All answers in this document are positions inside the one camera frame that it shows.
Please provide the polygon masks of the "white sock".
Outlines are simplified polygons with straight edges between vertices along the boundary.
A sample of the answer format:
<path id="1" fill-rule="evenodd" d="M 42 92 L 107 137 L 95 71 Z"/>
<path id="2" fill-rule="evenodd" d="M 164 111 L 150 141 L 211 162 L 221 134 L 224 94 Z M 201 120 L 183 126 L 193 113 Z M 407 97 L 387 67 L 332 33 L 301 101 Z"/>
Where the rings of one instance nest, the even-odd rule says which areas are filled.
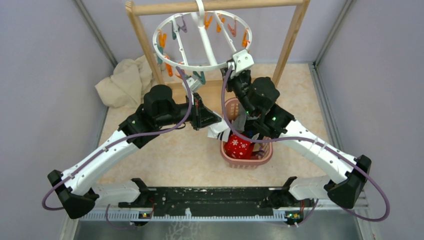
<path id="1" fill-rule="evenodd" d="M 227 142 L 231 133 L 232 131 L 227 122 L 222 119 L 220 122 L 208 126 L 207 137 L 211 139 L 217 139 L 222 142 Z"/>

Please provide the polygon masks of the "red snowflake sock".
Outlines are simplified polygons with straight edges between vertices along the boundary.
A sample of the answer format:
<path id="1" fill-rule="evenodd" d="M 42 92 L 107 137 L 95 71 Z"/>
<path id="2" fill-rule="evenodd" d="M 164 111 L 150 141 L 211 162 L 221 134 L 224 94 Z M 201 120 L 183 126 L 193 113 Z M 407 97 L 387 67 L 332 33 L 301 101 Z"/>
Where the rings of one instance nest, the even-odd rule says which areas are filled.
<path id="1" fill-rule="evenodd" d="M 229 136 L 223 148 L 226 155 L 233 159 L 250 160 L 254 144 L 250 141 L 241 139 L 233 133 Z"/>

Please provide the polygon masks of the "pink plastic laundry basket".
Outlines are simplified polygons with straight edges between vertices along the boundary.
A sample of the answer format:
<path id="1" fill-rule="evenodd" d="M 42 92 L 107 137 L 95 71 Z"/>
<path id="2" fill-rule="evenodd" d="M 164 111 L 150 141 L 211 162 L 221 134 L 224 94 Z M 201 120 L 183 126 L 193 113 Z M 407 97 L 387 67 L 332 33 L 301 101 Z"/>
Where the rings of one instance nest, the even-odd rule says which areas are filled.
<path id="1" fill-rule="evenodd" d="M 227 142 L 220 143 L 220 154 L 235 169 L 256 169 L 272 158 L 274 153 L 272 143 L 252 143 L 242 140 L 233 133 Z"/>

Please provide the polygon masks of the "lilac plastic clip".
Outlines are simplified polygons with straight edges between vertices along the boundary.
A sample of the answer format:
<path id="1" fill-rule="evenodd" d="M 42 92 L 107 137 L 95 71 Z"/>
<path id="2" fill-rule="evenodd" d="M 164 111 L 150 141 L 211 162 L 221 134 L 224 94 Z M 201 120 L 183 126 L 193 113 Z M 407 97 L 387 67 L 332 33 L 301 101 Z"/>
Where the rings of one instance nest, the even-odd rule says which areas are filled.
<path id="1" fill-rule="evenodd" d="M 178 32 L 182 31 L 184 33 L 187 33 L 188 32 L 188 29 L 187 29 L 187 24 L 185 22 L 184 16 L 182 15 L 180 17 L 180 19 L 181 19 L 182 25 L 178 25 L 177 24 L 177 27 L 178 27 L 177 30 L 178 30 Z"/>

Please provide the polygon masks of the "grey sock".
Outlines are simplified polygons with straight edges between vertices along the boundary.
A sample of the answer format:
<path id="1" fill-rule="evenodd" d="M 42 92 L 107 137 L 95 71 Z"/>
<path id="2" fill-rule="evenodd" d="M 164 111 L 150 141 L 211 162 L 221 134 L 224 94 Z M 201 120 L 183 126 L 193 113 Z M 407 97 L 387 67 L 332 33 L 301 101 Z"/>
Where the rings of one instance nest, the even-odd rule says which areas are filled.
<path id="1" fill-rule="evenodd" d="M 238 115 L 237 118 L 232 122 L 232 127 L 236 132 L 242 133 L 245 131 L 247 117 L 245 115 Z"/>

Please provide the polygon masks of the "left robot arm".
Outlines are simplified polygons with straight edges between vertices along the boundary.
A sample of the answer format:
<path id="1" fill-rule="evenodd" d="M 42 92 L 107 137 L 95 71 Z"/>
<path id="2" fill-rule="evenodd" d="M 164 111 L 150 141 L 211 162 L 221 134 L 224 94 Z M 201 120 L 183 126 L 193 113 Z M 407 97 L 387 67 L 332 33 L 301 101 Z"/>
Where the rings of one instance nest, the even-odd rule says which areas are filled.
<path id="1" fill-rule="evenodd" d="M 189 122 L 195 130 L 221 122 L 222 118 L 204 106 L 198 93 L 185 103 L 173 100 L 172 89 L 156 85 L 144 95 L 144 102 L 128 116 L 96 151 L 73 167 L 53 170 L 47 176 L 62 208 L 71 219 L 88 214 L 95 207 L 151 207 L 153 192 L 140 178 L 124 183 L 97 184 L 98 179 L 124 158 L 170 130 L 161 128 Z"/>

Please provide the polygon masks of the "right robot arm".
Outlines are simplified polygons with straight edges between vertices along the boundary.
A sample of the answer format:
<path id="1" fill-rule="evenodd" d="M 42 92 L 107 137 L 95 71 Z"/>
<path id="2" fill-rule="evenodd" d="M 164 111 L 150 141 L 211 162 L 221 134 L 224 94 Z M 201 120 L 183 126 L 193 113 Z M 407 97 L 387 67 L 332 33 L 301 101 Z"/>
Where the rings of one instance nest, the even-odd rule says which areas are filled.
<path id="1" fill-rule="evenodd" d="M 281 199 L 295 206 L 305 199 L 328 199 L 344 209 L 352 209 L 370 181 L 372 161 L 365 155 L 347 154 L 304 127 L 276 101 L 280 92 L 269 77 L 251 78 L 250 70 L 233 75 L 221 69 L 223 88 L 233 92 L 247 117 L 246 128 L 263 136 L 260 143 L 279 142 L 297 151 L 322 171 L 321 177 L 293 177 L 286 182 Z"/>

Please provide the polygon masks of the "white round clip hanger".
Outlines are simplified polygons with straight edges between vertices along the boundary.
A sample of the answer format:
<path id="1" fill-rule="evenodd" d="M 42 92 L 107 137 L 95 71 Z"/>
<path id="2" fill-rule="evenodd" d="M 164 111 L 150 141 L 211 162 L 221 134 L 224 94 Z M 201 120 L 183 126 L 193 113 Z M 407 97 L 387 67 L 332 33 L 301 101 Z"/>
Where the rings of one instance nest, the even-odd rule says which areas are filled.
<path id="1" fill-rule="evenodd" d="M 200 11 L 175 13 L 174 15 L 164 20 L 156 28 L 156 32 L 153 34 L 153 37 L 152 37 L 152 43 L 153 43 L 153 48 L 156 52 L 156 56 L 160 59 L 161 62 L 166 63 L 167 65 L 172 67 L 178 67 L 182 70 L 197 71 L 197 72 L 208 72 L 208 71 L 223 69 L 227 67 L 228 66 L 227 61 L 222 63 L 217 62 L 215 54 L 214 54 L 213 46 L 211 45 L 211 40 L 207 33 L 209 22 L 212 19 L 216 20 L 218 28 L 220 29 L 218 32 L 224 34 L 224 38 L 226 39 L 226 42 L 230 48 L 231 58 L 234 53 L 237 53 L 243 49 L 246 49 L 249 52 L 251 47 L 251 41 L 253 39 L 253 33 L 250 29 L 250 26 L 242 18 L 224 10 L 206 11 L 205 4 L 201 0 L 197 0 L 196 4 L 200 7 Z M 191 15 L 192 20 L 196 23 L 199 37 L 202 42 L 203 51 L 209 63 L 208 65 L 193 65 L 188 62 L 183 41 L 180 36 L 181 31 L 178 32 L 178 26 L 177 26 L 177 19 L 181 19 L 181 16 L 186 16 L 186 15 Z M 234 45 L 234 41 L 233 41 L 234 37 L 231 35 L 230 31 L 227 28 L 227 24 L 230 24 L 230 25 L 234 24 L 233 18 L 236 18 L 237 23 L 242 25 L 244 27 L 244 30 L 245 28 L 248 28 L 248 40 L 250 41 L 250 43 L 248 44 L 247 48 L 242 47 L 241 50 L 238 50 Z M 165 34 L 162 32 L 162 29 L 166 25 L 171 25 L 172 39 L 177 40 L 178 50 L 181 54 L 182 62 L 175 62 L 172 59 L 167 58 L 163 54 L 166 41 L 165 41 Z"/>

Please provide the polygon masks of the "teal plastic clip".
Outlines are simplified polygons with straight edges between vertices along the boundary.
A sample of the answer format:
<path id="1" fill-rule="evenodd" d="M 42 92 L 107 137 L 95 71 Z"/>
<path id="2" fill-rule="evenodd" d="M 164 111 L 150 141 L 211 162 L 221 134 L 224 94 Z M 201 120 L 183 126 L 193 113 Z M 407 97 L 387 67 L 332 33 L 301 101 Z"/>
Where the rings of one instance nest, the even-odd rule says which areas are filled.
<path id="1" fill-rule="evenodd" d="M 200 80 L 202 85 L 206 84 L 206 77 L 203 71 L 193 71 L 192 73 Z"/>

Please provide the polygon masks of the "orange plastic clip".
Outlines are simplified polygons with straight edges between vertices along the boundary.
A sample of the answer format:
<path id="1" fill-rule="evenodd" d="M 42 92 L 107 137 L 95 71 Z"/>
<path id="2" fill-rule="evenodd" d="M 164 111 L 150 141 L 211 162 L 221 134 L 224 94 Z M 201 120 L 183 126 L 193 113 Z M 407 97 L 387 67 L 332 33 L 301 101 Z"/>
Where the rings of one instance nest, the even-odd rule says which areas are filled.
<path id="1" fill-rule="evenodd" d="M 248 33 L 249 33 L 249 29 L 245 28 L 243 37 L 242 37 L 242 42 L 241 42 L 241 47 L 244 49 L 246 49 L 250 43 L 250 41 L 248 40 Z"/>

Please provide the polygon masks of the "pink plastic clip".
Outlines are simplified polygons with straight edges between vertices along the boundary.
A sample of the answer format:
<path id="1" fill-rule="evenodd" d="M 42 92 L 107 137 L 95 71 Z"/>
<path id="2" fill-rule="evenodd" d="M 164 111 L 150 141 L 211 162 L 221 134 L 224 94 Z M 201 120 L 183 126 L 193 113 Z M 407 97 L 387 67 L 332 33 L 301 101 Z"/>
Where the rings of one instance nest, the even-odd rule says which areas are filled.
<path id="1" fill-rule="evenodd" d="M 233 25 L 227 24 L 227 28 L 234 38 L 237 36 L 237 22 L 237 19 L 233 18 Z"/>

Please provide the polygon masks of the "beige crumpled cloth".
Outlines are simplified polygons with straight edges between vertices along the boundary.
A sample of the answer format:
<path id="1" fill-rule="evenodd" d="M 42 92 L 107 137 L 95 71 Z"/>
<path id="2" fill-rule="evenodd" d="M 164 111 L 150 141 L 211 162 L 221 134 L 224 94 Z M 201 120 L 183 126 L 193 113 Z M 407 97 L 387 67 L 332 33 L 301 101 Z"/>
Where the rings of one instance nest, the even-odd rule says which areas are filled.
<path id="1" fill-rule="evenodd" d="M 95 89 L 102 103 L 110 108 L 138 108 L 144 95 L 158 82 L 145 55 L 126 58 L 117 64 L 113 74 L 102 79 Z"/>

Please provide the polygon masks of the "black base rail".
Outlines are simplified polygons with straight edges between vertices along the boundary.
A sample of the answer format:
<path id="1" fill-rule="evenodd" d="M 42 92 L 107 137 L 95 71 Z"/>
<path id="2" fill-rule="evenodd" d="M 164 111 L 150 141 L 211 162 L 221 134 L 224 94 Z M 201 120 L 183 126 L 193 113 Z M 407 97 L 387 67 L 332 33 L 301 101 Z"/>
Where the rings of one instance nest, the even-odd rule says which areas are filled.
<path id="1" fill-rule="evenodd" d="M 286 187 L 156 187 L 143 190 L 120 208 L 151 208 L 155 217 L 269 217 L 275 210 L 312 207 L 314 200 L 296 200 Z"/>

